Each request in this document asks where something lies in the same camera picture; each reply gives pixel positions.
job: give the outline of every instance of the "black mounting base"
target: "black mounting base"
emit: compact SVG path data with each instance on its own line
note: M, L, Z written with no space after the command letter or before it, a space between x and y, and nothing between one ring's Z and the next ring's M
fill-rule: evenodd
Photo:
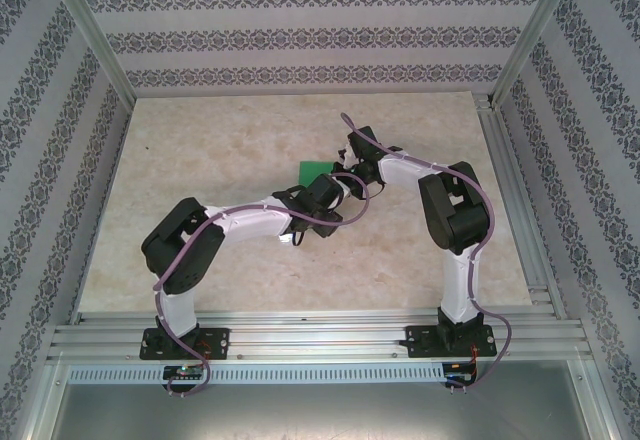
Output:
M438 325L410 325L405 328L409 358L470 357L476 347L478 357L495 357L498 353L493 330L483 325L484 316L478 313L465 323L452 323L438 309Z
M196 326L180 340L209 360L226 360L229 351L228 328ZM195 357L174 342L162 326L147 328L142 335L140 360L194 360Z

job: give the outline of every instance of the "metal base plate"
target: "metal base plate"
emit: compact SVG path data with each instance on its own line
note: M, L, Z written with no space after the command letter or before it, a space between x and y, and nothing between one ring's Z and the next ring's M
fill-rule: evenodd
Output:
M200 328L193 343L193 349L209 360L226 360L229 350L229 329ZM140 360L193 359L195 357L168 338L163 329L145 329L140 346Z
M496 349L493 330L483 325L473 334L459 339L452 350L447 350L438 338L436 325L410 325L405 328L409 358L470 357L475 346L479 357L495 357Z

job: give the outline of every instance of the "patterned wallpaper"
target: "patterned wallpaper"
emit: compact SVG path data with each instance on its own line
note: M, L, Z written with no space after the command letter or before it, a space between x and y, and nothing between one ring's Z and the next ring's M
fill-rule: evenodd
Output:
M69 321L129 114L61 0L0 3L0 439L9 439L48 327Z
M139 96L489 93L538 0L87 0Z
M640 438L639 5L561 0L501 106L622 438Z

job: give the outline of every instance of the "enclosure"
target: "enclosure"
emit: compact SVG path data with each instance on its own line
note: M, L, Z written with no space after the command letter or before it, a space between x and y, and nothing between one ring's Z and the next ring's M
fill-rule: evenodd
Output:
M0 0L0 438L640 438L639 18L640 0ZM513 329L485 317L507 345L492 378L445 389L469 357L412 356L447 267L417 190L371 186L330 238L220 250L195 307L224 359L170 398L181 362L140 359L143 240L185 197L255 202L337 161L341 112L473 166L495 210L477 298Z

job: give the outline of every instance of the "green block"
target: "green block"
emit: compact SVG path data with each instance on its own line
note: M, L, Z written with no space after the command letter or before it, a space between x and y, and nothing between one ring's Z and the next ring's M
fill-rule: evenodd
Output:
M333 162L300 162L298 183L304 187L311 185L318 175L331 173Z

